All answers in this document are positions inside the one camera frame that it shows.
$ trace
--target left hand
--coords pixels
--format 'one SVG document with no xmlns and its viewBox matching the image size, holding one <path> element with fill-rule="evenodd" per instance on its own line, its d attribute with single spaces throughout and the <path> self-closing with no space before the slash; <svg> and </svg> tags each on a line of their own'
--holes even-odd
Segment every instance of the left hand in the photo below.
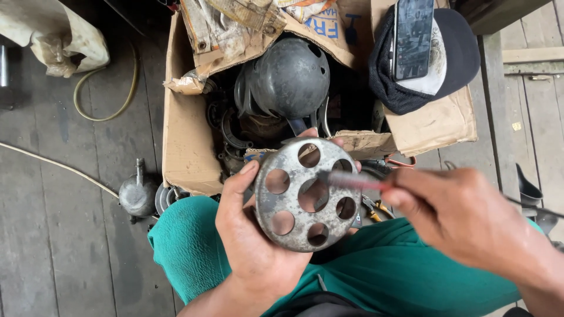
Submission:
<svg viewBox="0 0 564 317">
<path fill-rule="evenodd" d="M 316 136 L 315 129 L 308 129 L 300 135 Z M 340 138 L 332 139 L 332 142 L 343 146 Z M 356 167 L 360 170 L 360 163 L 356 162 Z M 312 253 L 293 252 L 272 242 L 259 227 L 252 212 L 251 208 L 255 206 L 254 195 L 243 206 L 243 193 L 258 171 L 259 163 L 251 161 L 239 173 L 226 180 L 215 226 L 231 266 L 231 279 L 242 287 L 242 291 L 255 294 L 257 299 L 269 298 L 274 303 L 293 291 Z"/>
</svg>

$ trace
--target metal disc with holes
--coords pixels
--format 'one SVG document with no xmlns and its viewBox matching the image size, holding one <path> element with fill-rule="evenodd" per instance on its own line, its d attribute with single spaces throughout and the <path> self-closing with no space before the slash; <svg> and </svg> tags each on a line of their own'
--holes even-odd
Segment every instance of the metal disc with holes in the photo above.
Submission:
<svg viewBox="0 0 564 317">
<path fill-rule="evenodd" d="M 322 138 L 295 138 L 261 163 L 254 212 L 272 241 L 295 252 L 314 252 L 347 233 L 362 193 L 316 180 L 318 172 L 333 169 L 358 173 L 344 149 Z"/>
<path fill-rule="evenodd" d="M 192 196 L 190 192 L 185 191 L 180 187 L 178 187 L 178 191 L 180 194 L 179 199 Z M 158 215 L 162 215 L 165 210 L 176 201 L 177 197 L 174 193 L 174 189 L 172 187 L 164 187 L 164 184 L 161 183 L 161 186 L 157 189 L 157 195 L 155 197 L 155 207 L 157 208 Z"/>
</svg>

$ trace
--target hand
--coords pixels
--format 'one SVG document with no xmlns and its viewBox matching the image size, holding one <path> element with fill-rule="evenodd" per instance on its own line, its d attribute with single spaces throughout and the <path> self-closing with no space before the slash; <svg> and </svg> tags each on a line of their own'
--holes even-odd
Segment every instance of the hand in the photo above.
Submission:
<svg viewBox="0 0 564 317">
<path fill-rule="evenodd" d="M 406 215 L 423 241 L 467 266 L 516 281 L 538 270 L 538 252 L 551 248 L 474 169 L 397 169 L 384 182 L 391 189 L 382 199 Z"/>
<path fill-rule="evenodd" d="M 308 129 L 301 137 L 316 137 L 315 129 Z M 343 140 L 332 139 L 343 146 Z M 319 153 L 309 154 L 315 159 Z M 298 284 L 311 253 L 298 253 L 286 250 L 272 242 L 259 227 L 252 208 L 255 197 L 243 206 L 243 192 L 249 187 L 259 170 L 256 161 L 247 163 L 236 175 L 226 180 L 215 226 L 225 247 L 231 266 L 231 280 L 259 298 L 268 298 L 272 303 L 289 294 Z M 313 185 L 304 195 L 314 195 L 317 186 Z"/>
</svg>

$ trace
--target yellow hose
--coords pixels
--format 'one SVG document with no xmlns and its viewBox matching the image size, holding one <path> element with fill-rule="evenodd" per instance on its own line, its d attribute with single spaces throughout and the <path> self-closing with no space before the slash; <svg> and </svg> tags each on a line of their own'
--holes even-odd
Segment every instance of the yellow hose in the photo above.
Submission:
<svg viewBox="0 0 564 317">
<path fill-rule="evenodd" d="M 80 91 L 80 87 L 82 86 L 84 81 L 86 81 L 88 79 L 88 77 L 90 77 L 94 73 L 101 71 L 105 67 L 94 69 L 90 73 L 84 75 L 84 77 L 80 78 L 80 80 L 76 84 L 76 87 L 74 88 L 74 94 L 73 94 L 74 106 L 76 107 L 76 110 L 78 110 L 80 115 L 83 116 L 84 118 L 91 120 L 91 121 L 97 121 L 97 122 L 108 121 L 108 120 L 111 120 L 111 119 L 121 115 L 125 111 L 125 109 L 127 109 L 127 107 L 129 106 L 129 103 L 133 99 L 133 94 L 135 93 L 135 87 L 137 85 L 137 77 L 139 76 L 139 61 L 138 61 L 138 57 L 137 57 L 137 50 L 135 49 L 135 46 L 133 46 L 133 43 L 131 43 L 131 41 L 129 41 L 129 45 L 131 46 L 131 50 L 133 51 L 133 63 L 134 63 L 133 64 L 134 65 L 133 66 L 133 81 L 131 82 L 131 89 L 129 90 L 129 95 L 127 96 L 127 99 L 125 100 L 124 105 L 121 106 L 121 108 L 116 113 L 114 113 L 113 115 L 111 115 L 107 118 L 100 118 L 100 119 L 92 118 L 89 115 L 87 115 L 84 111 L 82 111 L 82 109 L 80 108 L 80 105 L 78 103 L 78 92 Z"/>
</svg>

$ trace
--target right hand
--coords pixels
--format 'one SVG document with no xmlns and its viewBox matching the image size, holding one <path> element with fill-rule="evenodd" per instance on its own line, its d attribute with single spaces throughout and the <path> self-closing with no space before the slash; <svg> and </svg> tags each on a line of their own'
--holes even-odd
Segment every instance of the right hand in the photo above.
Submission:
<svg viewBox="0 0 564 317">
<path fill-rule="evenodd" d="M 538 269 L 551 244 L 474 169 L 397 169 L 381 198 L 399 209 L 424 242 L 464 265 L 508 279 Z"/>
</svg>

